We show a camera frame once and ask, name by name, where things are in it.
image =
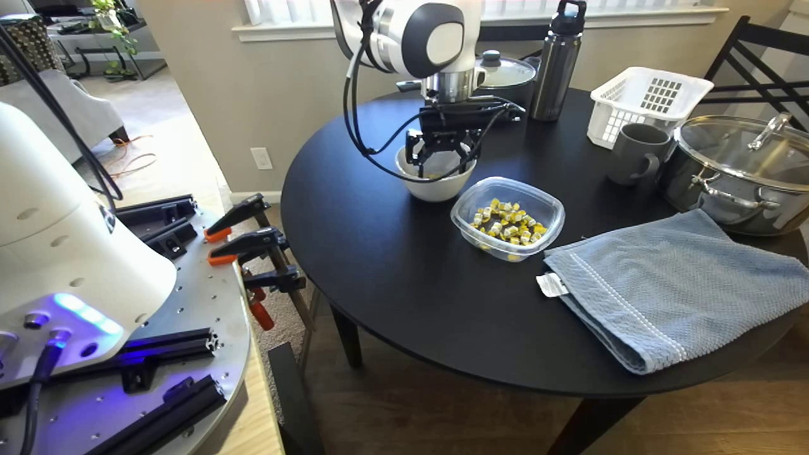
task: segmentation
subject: window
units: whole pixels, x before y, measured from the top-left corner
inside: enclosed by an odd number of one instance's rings
[[[559,0],[482,0],[482,27],[545,20],[555,5]],[[333,39],[328,0],[246,0],[246,11],[249,23],[233,28],[243,42]],[[586,0],[586,28],[712,23],[717,13],[725,13],[722,0]]]

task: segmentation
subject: water bottle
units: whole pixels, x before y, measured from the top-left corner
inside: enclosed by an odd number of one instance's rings
[[[544,39],[536,81],[528,95],[528,118],[533,121],[555,121],[567,90],[573,76],[583,30],[583,0],[560,0]]]

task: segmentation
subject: white basket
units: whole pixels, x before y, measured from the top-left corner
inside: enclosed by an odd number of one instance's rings
[[[625,124],[675,131],[711,90],[712,81],[706,80],[629,67],[589,95],[593,106],[586,136],[612,149]]]

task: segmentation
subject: tag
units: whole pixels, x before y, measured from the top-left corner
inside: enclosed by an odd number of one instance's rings
[[[571,293],[560,278],[555,274],[544,274],[544,277],[536,277],[536,286],[538,292],[545,297],[545,298],[559,298],[559,297],[567,297]]]

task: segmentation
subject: glass bowl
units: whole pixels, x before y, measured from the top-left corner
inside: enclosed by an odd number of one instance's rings
[[[477,211],[487,209],[493,200],[511,202],[511,205],[517,202],[521,211],[531,215],[536,222],[541,222],[545,230],[538,238],[531,238],[528,243],[521,243],[521,245],[481,234],[472,225],[472,220]],[[505,179],[505,178],[487,178],[468,188],[454,200],[450,220],[461,230],[461,235],[476,249],[486,251],[498,262],[521,263],[545,251],[559,238],[564,227],[564,205],[538,188]]]

